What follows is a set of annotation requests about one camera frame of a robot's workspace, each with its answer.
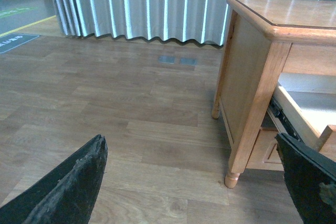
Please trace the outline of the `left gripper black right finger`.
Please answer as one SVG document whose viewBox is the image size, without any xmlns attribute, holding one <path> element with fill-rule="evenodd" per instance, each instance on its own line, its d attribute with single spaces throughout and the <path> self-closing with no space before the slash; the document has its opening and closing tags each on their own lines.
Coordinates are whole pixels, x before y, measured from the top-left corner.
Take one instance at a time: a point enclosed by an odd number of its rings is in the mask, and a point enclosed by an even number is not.
<svg viewBox="0 0 336 224">
<path fill-rule="evenodd" d="M 335 162 L 286 133 L 276 140 L 285 184 L 303 223 L 335 223 Z"/>
</svg>

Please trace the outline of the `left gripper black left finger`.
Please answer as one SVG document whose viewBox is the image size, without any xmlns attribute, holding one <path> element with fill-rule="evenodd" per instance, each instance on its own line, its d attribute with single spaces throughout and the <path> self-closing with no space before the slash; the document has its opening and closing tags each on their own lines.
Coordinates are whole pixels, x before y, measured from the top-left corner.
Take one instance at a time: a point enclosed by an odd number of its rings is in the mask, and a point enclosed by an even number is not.
<svg viewBox="0 0 336 224">
<path fill-rule="evenodd" d="M 23 193 L 1 207 L 1 223 L 88 223 L 107 163 L 96 135 Z"/>
</svg>

